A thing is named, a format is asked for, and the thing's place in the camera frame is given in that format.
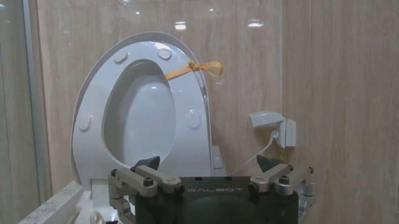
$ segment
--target toilet seat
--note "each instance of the toilet seat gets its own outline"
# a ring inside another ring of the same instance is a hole
[[[164,74],[197,62],[164,33],[118,42],[90,70],[76,103],[72,155],[85,190],[112,169],[158,155],[160,171],[212,175],[209,112],[200,71],[165,81]]]

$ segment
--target power cord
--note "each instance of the power cord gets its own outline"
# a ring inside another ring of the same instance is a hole
[[[256,158],[257,155],[260,155],[266,149],[268,147],[272,145],[273,140],[278,138],[278,132],[276,130],[273,130],[269,134],[269,140],[266,143],[266,146],[260,150],[258,153],[256,153],[256,155],[253,155],[241,165],[241,167],[238,169],[236,169],[236,171],[232,173],[232,175],[237,174],[238,171],[241,171],[241,169],[245,167],[245,165]]]

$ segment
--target screw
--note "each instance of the screw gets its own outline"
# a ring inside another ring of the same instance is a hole
[[[254,180],[257,180],[257,181],[264,181],[264,178],[260,177],[260,176],[257,176],[257,177],[254,177]]]
[[[153,179],[150,177],[145,177],[144,181],[142,181],[142,185],[144,187],[149,187],[153,185]]]
[[[114,176],[114,175],[116,175],[116,171],[117,171],[117,169],[113,169],[113,170],[110,171],[110,176]]]
[[[286,176],[281,176],[281,177],[278,178],[278,182],[280,182],[281,184],[289,184],[289,178],[288,178]]]

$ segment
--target yellow ribbon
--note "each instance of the yellow ribbon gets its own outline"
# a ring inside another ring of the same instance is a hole
[[[218,70],[218,74],[213,74],[209,70],[210,69],[217,69]],[[188,66],[176,70],[176,71],[172,71],[170,73],[168,73],[165,75],[165,78],[166,80],[170,80],[178,76],[182,76],[184,74],[186,74],[188,72],[192,72],[192,71],[205,71],[210,76],[221,76],[221,73],[222,73],[222,65],[220,62],[209,62],[209,63],[204,63],[204,64],[198,64],[196,65],[193,61],[189,61],[188,62]]]

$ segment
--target wooden wall panel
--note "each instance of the wooden wall panel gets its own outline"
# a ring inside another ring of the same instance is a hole
[[[397,223],[399,2],[282,3],[282,113],[317,175],[308,223]]]

